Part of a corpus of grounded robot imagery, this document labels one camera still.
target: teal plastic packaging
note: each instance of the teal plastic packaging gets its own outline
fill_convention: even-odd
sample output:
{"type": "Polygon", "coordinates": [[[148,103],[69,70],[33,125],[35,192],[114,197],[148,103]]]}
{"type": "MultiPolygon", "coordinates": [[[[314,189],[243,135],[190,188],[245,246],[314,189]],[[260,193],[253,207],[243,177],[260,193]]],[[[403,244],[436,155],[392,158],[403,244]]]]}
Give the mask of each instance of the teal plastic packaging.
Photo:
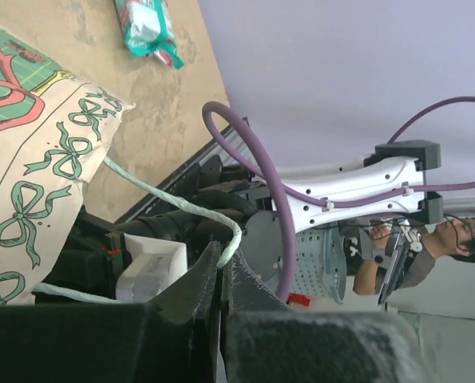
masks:
{"type": "Polygon", "coordinates": [[[125,44],[135,57],[156,56],[176,69],[184,62],[176,52],[172,22],[163,0],[115,0],[125,44]]]}

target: person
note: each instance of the person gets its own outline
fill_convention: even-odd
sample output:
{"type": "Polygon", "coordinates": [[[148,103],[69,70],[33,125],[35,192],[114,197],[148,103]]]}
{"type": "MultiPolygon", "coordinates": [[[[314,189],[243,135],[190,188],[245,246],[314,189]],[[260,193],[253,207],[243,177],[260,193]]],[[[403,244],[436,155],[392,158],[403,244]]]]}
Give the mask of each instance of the person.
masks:
{"type": "MultiPolygon", "coordinates": [[[[373,227],[372,247],[384,249],[390,235],[386,225],[373,227]]],[[[422,282],[442,257],[475,263],[475,218],[451,219],[439,223],[433,232],[421,236],[422,250],[408,259],[404,279],[399,288],[414,287],[422,282]]],[[[358,295],[378,294],[386,270],[373,260],[362,260],[354,277],[354,292],[358,295]]]]}

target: person's hand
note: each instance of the person's hand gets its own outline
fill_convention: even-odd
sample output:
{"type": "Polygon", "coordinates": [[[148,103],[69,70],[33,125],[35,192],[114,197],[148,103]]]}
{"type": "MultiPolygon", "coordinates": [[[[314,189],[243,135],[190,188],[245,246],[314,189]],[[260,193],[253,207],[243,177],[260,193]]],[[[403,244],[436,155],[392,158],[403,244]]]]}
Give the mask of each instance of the person's hand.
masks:
{"type": "Polygon", "coordinates": [[[372,227],[372,247],[374,249],[384,249],[390,238],[391,229],[385,225],[377,225],[372,227]]]}

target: wooden table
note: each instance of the wooden table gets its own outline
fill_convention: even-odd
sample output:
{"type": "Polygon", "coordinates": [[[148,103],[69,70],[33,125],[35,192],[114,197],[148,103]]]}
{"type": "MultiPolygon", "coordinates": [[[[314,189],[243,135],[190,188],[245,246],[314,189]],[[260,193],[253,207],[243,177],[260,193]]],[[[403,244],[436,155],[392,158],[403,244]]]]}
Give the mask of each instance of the wooden table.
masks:
{"type": "MultiPolygon", "coordinates": [[[[0,26],[86,77],[136,104],[115,135],[109,156],[155,185],[210,140],[201,119],[206,101],[227,103],[197,0],[169,2],[186,62],[180,71],[152,58],[129,56],[113,0],[0,1],[0,26]]],[[[223,128],[226,124],[218,120],[223,128]]],[[[86,207],[114,221],[144,191],[101,165],[88,186],[86,207]]]]}

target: table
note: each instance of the table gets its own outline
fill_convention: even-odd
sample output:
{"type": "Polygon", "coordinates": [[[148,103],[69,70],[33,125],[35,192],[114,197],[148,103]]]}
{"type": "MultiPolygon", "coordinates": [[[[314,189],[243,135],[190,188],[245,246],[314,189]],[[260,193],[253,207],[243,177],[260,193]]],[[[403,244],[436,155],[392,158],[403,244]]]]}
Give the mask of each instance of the table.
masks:
{"type": "MultiPolygon", "coordinates": [[[[66,69],[136,104],[124,115],[109,156],[151,185],[210,141],[202,105],[228,102],[198,1],[170,2],[168,9],[186,63],[180,71],[152,58],[130,57],[113,0],[0,1],[0,26],[66,69]]],[[[144,194],[101,165],[85,204],[90,213],[114,221],[144,194]]]]}

